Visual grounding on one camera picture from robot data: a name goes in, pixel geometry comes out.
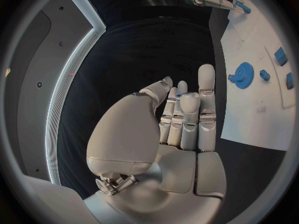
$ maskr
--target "blue cube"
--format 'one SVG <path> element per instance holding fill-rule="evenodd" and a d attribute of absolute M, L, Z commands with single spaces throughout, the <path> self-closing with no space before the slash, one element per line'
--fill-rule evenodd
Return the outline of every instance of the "blue cube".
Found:
<path fill-rule="evenodd" d="M 288 90 L 290 90 L 293 87 L 294 85 L 293 85 L 292 73 L 290 72 L 287 74 L 287 88 Z"/>
<path fill-rule="evenodd" d="M 285 54 L 285 51 L 283 50 L 282 47 L 280 47 L 277 52 L 275 52 L 275 57 L 276 60 L 278 61 L 278 63 L 283 66 L 284 64 L 286 64 L 286 62 L 288 61 L 287 56 Z"/>

